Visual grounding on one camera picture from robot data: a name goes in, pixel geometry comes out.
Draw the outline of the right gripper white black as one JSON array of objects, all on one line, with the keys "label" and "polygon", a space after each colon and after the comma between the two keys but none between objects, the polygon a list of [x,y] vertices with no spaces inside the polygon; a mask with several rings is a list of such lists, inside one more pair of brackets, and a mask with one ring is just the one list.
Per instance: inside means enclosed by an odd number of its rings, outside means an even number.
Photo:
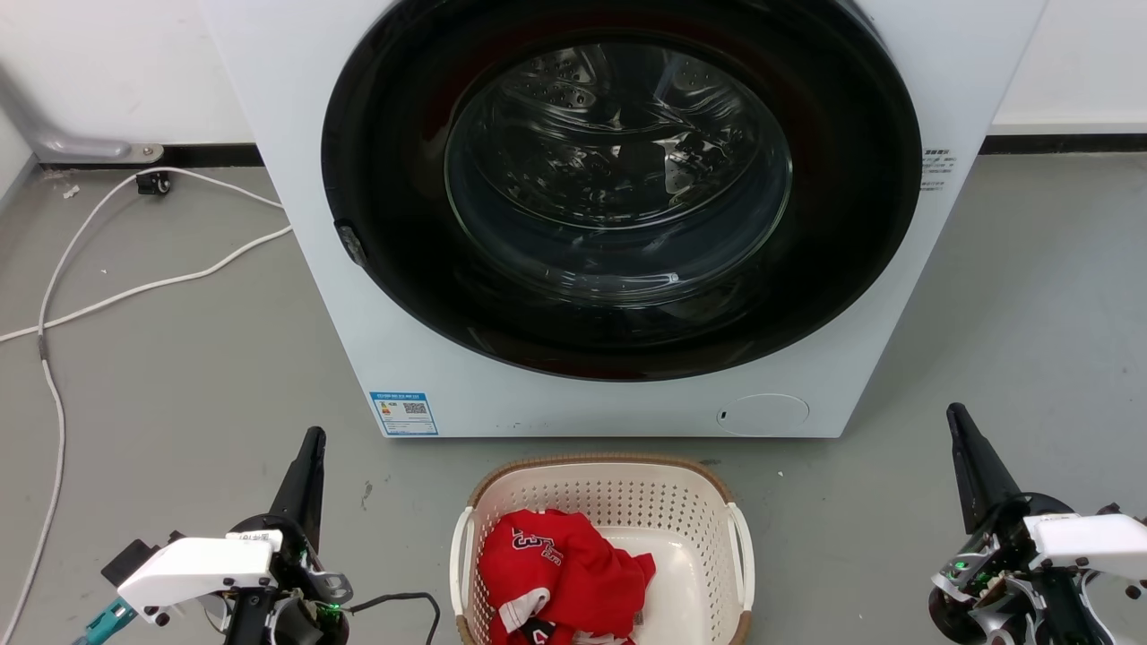
[{"label": "right gripper white black", "polygon": [[1147,516],[1021,494],[962,403],[946,420],[968,539],[931,578],[935,628],[955,645],[1121,645],[1090,588],[1110,577],[1147,598]]}]

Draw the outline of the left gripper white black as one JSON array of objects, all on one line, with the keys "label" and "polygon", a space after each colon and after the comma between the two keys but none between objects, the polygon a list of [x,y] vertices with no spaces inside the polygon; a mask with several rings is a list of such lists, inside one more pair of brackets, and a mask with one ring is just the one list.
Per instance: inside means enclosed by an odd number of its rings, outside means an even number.
[{"label": "left gripper white black", "polygon": [[223,645],[348,645],[348,576],[318,559],[327,435],[310,427],[270,514],[224,537],[173,533],[166,546],[124,547],[102,575],[135,619],[167,625],[181,605],[217,609]]}]

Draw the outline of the cream perforated laundry basket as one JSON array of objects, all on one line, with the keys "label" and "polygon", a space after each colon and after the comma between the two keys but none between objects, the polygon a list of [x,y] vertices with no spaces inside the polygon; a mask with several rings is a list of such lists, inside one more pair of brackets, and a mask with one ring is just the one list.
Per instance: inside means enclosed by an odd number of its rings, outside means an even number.
[{"label": "cream perforated laundry basket", "polygon": [[732,490],[700,463],[633,452],[524,459],[475,487],[448,555],[463,645],[492,645],[496,609],[477,559],[501,516],[518,510],[579,512],[612,546],[654,558],[635,645],[746,645],[756,564]]}]

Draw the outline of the blue energy label sticker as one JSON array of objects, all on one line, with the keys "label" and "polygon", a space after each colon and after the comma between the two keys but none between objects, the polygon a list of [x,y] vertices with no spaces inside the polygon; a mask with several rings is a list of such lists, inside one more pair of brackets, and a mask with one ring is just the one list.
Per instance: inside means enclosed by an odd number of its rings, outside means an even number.
[{"label": "blue energy label sticker", "polygon": [[384,436],[401,438],[439,435],[426,393],[370,391],[369,399]]}]

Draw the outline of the round white filter cover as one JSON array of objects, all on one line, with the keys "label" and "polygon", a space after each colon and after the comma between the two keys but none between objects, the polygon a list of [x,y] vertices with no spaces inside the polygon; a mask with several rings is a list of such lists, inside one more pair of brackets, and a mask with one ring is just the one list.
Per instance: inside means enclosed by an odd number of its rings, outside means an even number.
[{"label": "round white filter cover", "polygon": [[807,420],[807,404],[787,393],[756,393],[729,401],[717,413],[716,420],[721,429],[734,436],[799,436],[799,426]]}]

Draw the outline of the red sports jersey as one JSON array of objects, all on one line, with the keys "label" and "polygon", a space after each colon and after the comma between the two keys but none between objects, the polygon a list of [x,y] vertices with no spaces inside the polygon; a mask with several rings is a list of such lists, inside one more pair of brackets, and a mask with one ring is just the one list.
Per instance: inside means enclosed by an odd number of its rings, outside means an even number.
[{"label": "red sports jersey", "polygon": [[520,510],[487,535],[477,572],[490,645],[635,645],[657,566],[612,546],[582,513]]}]

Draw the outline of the small printed text label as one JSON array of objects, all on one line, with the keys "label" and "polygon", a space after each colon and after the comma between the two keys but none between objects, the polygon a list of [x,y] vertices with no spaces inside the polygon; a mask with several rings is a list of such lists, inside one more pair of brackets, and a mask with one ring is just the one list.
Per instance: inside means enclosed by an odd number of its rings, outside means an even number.
[{"label": "small printed text label", "polygon": [[926,148],[921,155],[920,192],[943,191],[957,168],[957,158],[949,148]]}]

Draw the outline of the white front-load washing machine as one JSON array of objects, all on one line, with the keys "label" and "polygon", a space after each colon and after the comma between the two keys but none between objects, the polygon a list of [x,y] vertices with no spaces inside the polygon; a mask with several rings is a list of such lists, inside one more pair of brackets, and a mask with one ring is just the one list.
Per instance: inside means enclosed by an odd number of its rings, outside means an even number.
[{"label": "white front-load washing machine", "polygon": [[372,409],[370,391],[427,395],[439,435],[401,438],[726,437],[734,435],[717,423],[717,413],[756,393],[806,401],[799,436],[787,438],[836,438],[1048,7],[1048,0],[855,1],[907,78],[923,150],[949,148],[957,158],[953,176],[941,192],[918,192],[892,261],[824,328],[729,370],[647,383],[553,375],[475,353],[406,314],[349,257],[323,191],[321,131],[349,55],[398,0],[201,5],[365,401]]}]

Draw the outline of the black round washer door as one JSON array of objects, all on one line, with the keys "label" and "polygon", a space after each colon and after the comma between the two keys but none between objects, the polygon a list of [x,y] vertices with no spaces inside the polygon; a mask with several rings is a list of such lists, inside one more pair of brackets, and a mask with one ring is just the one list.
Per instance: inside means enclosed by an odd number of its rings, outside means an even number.
[{"label": "black round washer door", "polygon": [[341,244],[451,343],[560,376],[748,364],[861,297],[922,174],[855,0],[398,0],[341,69]]}]

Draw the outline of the grey metal pipe bracket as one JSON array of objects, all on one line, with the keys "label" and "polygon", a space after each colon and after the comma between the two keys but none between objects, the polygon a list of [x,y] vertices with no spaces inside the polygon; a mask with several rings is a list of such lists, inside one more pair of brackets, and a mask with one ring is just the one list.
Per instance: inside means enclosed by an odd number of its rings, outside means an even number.
[{"label": "grey metal pipe bracket", "polygon": [[123,142],[67,132],[25,98],[3,63],[0,63],[0,110],[42,164],[148,165],[165,156],[164,143]]}]

